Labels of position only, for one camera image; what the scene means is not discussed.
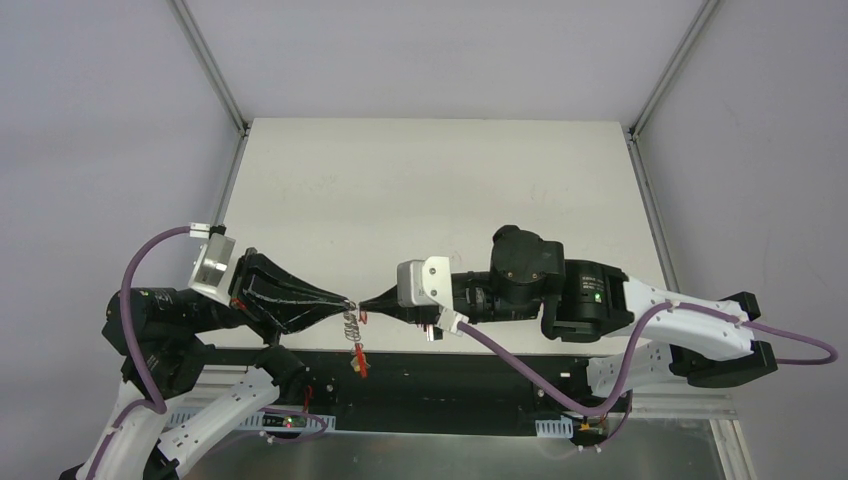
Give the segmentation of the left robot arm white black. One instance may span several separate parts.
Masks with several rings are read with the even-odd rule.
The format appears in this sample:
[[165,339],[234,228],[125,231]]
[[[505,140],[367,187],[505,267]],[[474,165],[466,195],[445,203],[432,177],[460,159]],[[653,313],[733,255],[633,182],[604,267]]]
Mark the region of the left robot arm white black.
[[[192,289],[123,287],[110,300],[102,330],[125,358],[118,399],[90,457],[61,478],[184,477],[262,408],[307,401],[308,368],[280,340],[352,306],[255,249],[238,260],[224,301]],[[219,360],[248,371],[199,413],[167,430],[203,369]]]

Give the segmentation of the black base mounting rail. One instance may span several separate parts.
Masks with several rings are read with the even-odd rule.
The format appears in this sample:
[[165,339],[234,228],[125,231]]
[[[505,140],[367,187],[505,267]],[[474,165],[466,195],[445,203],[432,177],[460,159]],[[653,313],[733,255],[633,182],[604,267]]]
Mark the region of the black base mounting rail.
[[570,412],[495,355],[297,350],[307,371],[277,403],[327,414],[344,432],[532,436]]

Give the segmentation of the metal key organizer red handle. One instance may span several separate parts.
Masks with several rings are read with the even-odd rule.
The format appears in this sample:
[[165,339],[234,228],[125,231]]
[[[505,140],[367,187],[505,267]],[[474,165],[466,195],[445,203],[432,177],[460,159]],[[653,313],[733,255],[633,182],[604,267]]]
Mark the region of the metal key organizer red handle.
[[345,337],[353,345],[351,350],[352,369],[361,378],[367,378],[369,373],[369,364],[366,359],[361,335],[361,326],[366,325],[368,322],[367,313],[361,310],[355,303],[350,302],[347,311],[343,313],[343,319]]

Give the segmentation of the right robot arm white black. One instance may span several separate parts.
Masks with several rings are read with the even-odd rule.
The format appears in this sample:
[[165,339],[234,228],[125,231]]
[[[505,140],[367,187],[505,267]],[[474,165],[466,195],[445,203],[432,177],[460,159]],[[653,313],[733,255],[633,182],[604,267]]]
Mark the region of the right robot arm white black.
[[559,385],[484,340],[546,395],[578,411],[596,411],[625,392],[672,378],[726,389],[778,368],[772,346],[753,334],[760,314],[754,295],[707,301],[670,292],[616,267],[568,259],[560,242],[515,225],[494,233],[487,270],[455,273],[441,256],[406,261],[396,284],[363,308],[421,326],[433,340],[484,323],[534,319],[554,341],[624,338],[622,353],[580,362]]

